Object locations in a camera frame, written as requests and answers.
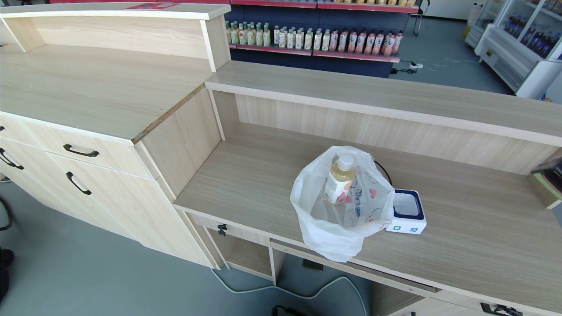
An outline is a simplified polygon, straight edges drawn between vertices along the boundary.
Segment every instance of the bottle label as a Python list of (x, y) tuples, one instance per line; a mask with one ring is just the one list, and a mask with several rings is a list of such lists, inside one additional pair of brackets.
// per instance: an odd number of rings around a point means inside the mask
[(332, 204), (342, 202), (346, 198), (352, 182), (353, 180), (337, 181), (332, 173), (328, 173), (328, 179), (326, 180), (326, 185), (324, 186), (324, 194), (326, 195), (328, 202)]

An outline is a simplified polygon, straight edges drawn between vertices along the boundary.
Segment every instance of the refrigerator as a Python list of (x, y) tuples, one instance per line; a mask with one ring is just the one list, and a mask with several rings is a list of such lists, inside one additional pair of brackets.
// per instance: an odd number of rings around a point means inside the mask
[(562, 73), (562, 0), (507, 0), (474, 52), (516, 96), (539, 100)]
[(478, 18), (476, 19), (476, 23), (470, 28), (470, 32), (465, 38), (465, 42), (472, 46), (473, 48), (476, 47), (478, 42), (480, 41), (482, 34), (486, 30), (486, 27), (490, 23), (494, 23), (498, 13), (500, 12), (501, 8), (504, 4), (508, 2), (507, 0), (488, 0), (483, 5)]

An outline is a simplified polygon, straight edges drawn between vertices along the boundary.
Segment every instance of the black drawer handle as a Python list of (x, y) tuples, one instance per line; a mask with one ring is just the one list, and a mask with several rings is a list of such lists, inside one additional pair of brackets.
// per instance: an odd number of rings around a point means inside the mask
[(62, 148), (64, 148), (66, 151), (72, 152), (73, 154), (78, 154), (78, 155), (87, 156), (87, 157), (96, 157), (97, 155), (99, 155), (99, 152), (97, 152), (95, 150), (92, 151), (92, 152), (89, 152), (87, 154), (85, 154), (83, 152), (79, 152), (79, 151), (74, 151), (74, 150), (70, 149), (70, 148), (72, 148), (72, 145), (70, 145), (70, 144), (65, 144), (64, 146), (62, 146)]
[(5, 162), (6, 164), (8, 164), (8, 166), (10, 166), (10, 167), (18, 168), (18, 169), (20, 169), (20, 170), (23, 170), (23, 169), (24, 169), (24, 166), (22, 166), (22, 165), (19, 165), (19, 166), (18, 166), (18, 165), (16, 165), (16, 164), (14, 164), (10, 159), (8, 159), (8, 157), (6, 157), (6, 155), (4, 154), (5, 152), (6, 152), (6, 151), (4, 150), (4, 148), (0, 148), (0, 155), (2, 155), (2, 157), (3, 157), (3, 158), (0, 158), (0, 159), (2, 159), (2, 161), (4, 161), (4, 162)]
[(72, 184), (74, 184), (75, 187), (78, 188), (78, 190), (80, 190), (80, 192), (84, 193), (85, 195), (90, 195), (90, 194), (92, 194), (92, 191), (90, 191), (90, 190), (84, 191), (84, 190), (82, 190), (76, 183), (74, 183), (74, 181), (72, 180), (72, 177), (73, 177), (73, 176), (74, 176), (74, 175), (73, 175), (72, 172), (70, 172), (70, 171), (68, 171), (68, 172), (66, 173), (66, 177), (70, 180), (70, 182), (72, 182)]
[(499, 315), (499, 316), (523, 316), (522, 312), (518, 312), (516, 309), (507, 307), (505, 305), (498, 305), (496, 308), (492, 310), (490, 304), (488, 303), (480, 303), (482, 310), (484, 313), (492, 314), (492, 315)]

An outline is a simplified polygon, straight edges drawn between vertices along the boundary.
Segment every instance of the black cable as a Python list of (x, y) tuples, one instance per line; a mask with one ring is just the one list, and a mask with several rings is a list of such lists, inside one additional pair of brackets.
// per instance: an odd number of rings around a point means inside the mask
[(380, 163), (378, 163), (376, 160), (373, 159), (373, 161), (374, 161), (381, 169), (383, 169), (384, 173), (387, 175), (388, 183), (390, 183), (390, 185), (393, 186), (393, 185), (392, 185), (392, 179), (390, 178), (390, 175), (388, 175), (388, 172), (386, 171), (386, 169), (385, 169)]

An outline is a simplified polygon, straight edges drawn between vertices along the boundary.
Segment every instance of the white plastic bag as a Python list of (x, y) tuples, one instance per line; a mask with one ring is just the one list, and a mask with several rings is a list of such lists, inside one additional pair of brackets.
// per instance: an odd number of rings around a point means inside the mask
[[(324, 184), (330, 167), (342, 155), (353, 157), (356, 176), (344, 203), (332, 205), (324, 197)], [(346, 262), (361, 251), (365, 237), (391, 222), (394, 195), (371, 154), (332, 146), (297, 176), (291, 203), (305, 244), (327, 259)]]

